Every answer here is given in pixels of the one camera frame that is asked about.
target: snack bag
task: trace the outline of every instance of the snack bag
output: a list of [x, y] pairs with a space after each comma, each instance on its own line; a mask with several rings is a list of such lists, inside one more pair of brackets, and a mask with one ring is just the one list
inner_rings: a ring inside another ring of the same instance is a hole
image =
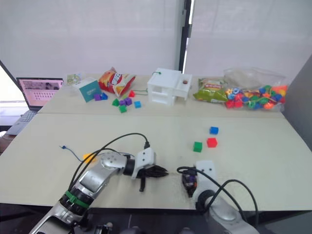
[[130, 87], [132, 81], [136, 78], [135, 75], [119, 74], [112, 67], [106, 71], [98, 80], [98, 84], [102, 90], [110, 93], [115, 93], [117, 97], [123, 95]]
[[226, 102], [227, 96], [224, 91], [225, 81], [210, 80], [210, 78], [198, 79], [199, 90], [193, 96], [199, 101], [207, 102]]

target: plastic bag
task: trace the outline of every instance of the plastic bag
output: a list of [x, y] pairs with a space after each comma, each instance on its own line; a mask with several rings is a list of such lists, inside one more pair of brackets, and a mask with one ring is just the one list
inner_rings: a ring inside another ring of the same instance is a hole
[[115, 68], [112, 67], [101, 76], [98, 80], [98, 84], [102, 90], [115, 93], [117, 97], [119, 97], [129, 89], [135, 78], [135, 75], [119, 74], [116, 72]]
[[288, 88], [283, 75], [259, 68], [231, 68], [224, 73], [227, 108], [283, 110]]
[[222, 79], [200, 78], [198, 79], [198, 92], [193, 96], [199, 101], [226, 102], [228, 99], [224, 85], [225, 81]]

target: table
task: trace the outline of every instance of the table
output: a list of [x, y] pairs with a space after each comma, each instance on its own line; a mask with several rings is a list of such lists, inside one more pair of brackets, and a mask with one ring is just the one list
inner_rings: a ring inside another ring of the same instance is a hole
[[[149, 76], [137, 76], [131, 89], [145, 90]], [[186, 101], [179, 97], [174, 106], [161, 103], [148, 102], [148, 96], [136, 95], [133, 99], [142, 103], [142, 108], [127, 111], [127, 116], [189, 116], [189, 117], [277, 117], [284, 118], [280, 112], [228, 110], [222, 104], [196, 101], [193, 93], [197, 92], [199, 77], [193, 77], [189, 97]], [[115, 94], [106, 92], [108, 100], [90, 101], [86, 103], [80, 98], [79, 93], [70, 86], [63, 86], [39, 112], [51, 114], [95, 114], [119, 115], [119, 109], [112, 106]]]
[[[209, 149], [204, 144], [201, 153], [193, 152], [193, 142], [204, 143], [210, 126], [219, 127], [219, 145]], [[138, 191], [139, 180], [115, 176], [94, 207], [193, 209], [176, 168], [212, 160], [217, 180], [242, 180], [259, 210], [312, 209], [312, 187], [306, 186], [312, 177], [312, 153], [290, 124], [277, 117], [38, 114], [0, 156], [0, 202], [54, 205], [79, 164], [59, 145], [82, 155], [130, 132], [148, 137], [157, 164], [170, 175], [147, 179], [144, 193]], [[111, 146], [135, 154], [143, 144], [141, 137], [132, 136]], [[244, 210], [254, 210], [243, 188], [229, 184], [228, 190]]]

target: white wall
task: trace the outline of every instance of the white wall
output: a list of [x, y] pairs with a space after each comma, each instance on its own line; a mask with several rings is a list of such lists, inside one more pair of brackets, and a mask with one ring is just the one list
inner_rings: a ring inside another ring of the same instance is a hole
[[293, 80], [312, 54], [312, 0], [195, 0], [186, 73], [255, 66]]
[[0, 0], [0, 60], [14, 77], [178, 68], [182, 0]]

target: black cable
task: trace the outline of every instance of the black cable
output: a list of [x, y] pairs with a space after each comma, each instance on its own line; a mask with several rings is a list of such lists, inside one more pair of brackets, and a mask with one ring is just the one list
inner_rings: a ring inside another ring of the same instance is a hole
[[[93, 159], [94, 159], [102, 150], [111, 150], [111, 151], [115, 151], [115, 150], [113, 150], [113, 149], [108, 149], [108, 148], [106, 148], [106, 147], [107, 147], [108, 145], [112, 144], [113, 142], [115, 142], [116, 140], [119, 140], [119, 139], [121, 139], [121, 138], [123, 138], [123, 137], [127, 137], [127, 136], [130, 136], [130, 135], [139, 135], [139, 136], [142, 136], [142, 137], [145, 139], [144, 149], [150, 147], [150, 143], [148, 142], [147, 137], [146, 137], [145, 135], [141, 134], [141, 133], [128, 133], [128, 134], [119, 136], [119, 137], [117, 137], [117, 138], [111, 140], [111, 141], [108, 142], [106, 145], [104, 145], [101, 149], [96, 150], [96, 151], [94, 151], [93, 153], [89, 154], [89, 155], [79, 164], [79, 166], [77, 167], [77, 169], [76, 169], [76, 171], [75, 171], [75, 173], [74, 173], [74, 175], [73, 175], [73, 177], [72, 177], [72, 180], [71, 180], [71, 182], [70, 182], [70, 184], [69, 184], [68, 190], [71, 190], [72, 186], [78, 181], [78, 179], [81, 177], [81, 175], [82, 175], [83, 172], [86, 170], [86, 168], [89, 166], [89, 164], [93, 161]], [[84, 164], [84, 162], [85, 162], [86, 160], [88, 160], [88, 158], [90, 158], [90, 157], [92, 157], [91, 160], [87, 163], [87, 165], [81, 170], [81, 172], [79, 173], [79, 175], [76, 177], [76, 175], [77, 175], [77, 173], [78, 173], [80, 167], [81, 167], [81, 166]]]
[[208, 205], [206, 206], [206, 208], [204, 209], [204, 212], [207, 212], [209, 210], [209, 208], [211, 207], [212, 203], [214, 202], [214, 200], [216, 199], [216, 197], [219, 195], [219, 193], [224, 189], [224, 187], [231, 182], [236, 182], [241, 184], [242, 186], [244, 186], [244, 188], [248, 191], [248, 193], [250, 194], [250, 196], [252, 197], [253, 200], [253, 204], [254, 204], [254, 209], [255, 209], [255, 222], [254, 222], [254, 227], [257, 229], [258, 228], [258, 224], [259, 224], [259, 211], [258, 211], [258, 205], [257, 202], [255, 201], [254, 195], [252, 193], [252, 191], [247, 187], [247, 185], [245, 185], [243, 182], [237, 180], [237, 179], [229, 179], [227, 181], [225, 181], [221, 187], [216, 191], [216, 193], [214, 194], [213, 198], [211, 198], [210, 202], [208, 203]]
[[[178, 173], [183, 173], [184, 171], [180, 171], [180, 170], [191, 170], [191, 171], [194, 171], [194, 172], [197, 172], [197, 173], [200, 173], [200, 174], [202, 174], [203, 176], [205, 176], [206, 178], [208, 178], [209, 180], [211, 180], [216, 186], [218, 186], [219, 188], [221, 188], [221, 185], [218, 183], [218, 182], [216, 182], [214, 179], [212, 179], [209, 175], [207, 175], [206, 173], [204, 173], [204, 172], [202, 172], [202, 171], [200, 171], [200, 170], [198, 170], [198, 169], [196, 169], [196, 168], [193, 168], [193, 167], [178, 167], [177, 168], [177, 172]], [[235, 198], [225, 189], [225, 188], [222, 188], [222, 190], [225, 192], [225, 194], [227, 195], [227, 196], [229, 196], [229, 198], [234, 202], [234, 204], [236, 205], [236, 207], [238, 208], [238, 210], [239, 210], [239, 213], [240, 213], [240, 215], [242, 216], [242, 218], [243, 218], [243, 220], [247, 223], [247, 219], [246, 219], [246, 217], [245, 217], [245, 214], [244, 214], [244, 212], [243, 212], [243, 210], [242, 210], [242, 208], [240, 207], [240, 205], [238, 204], [238, 202], [235, 200]]]

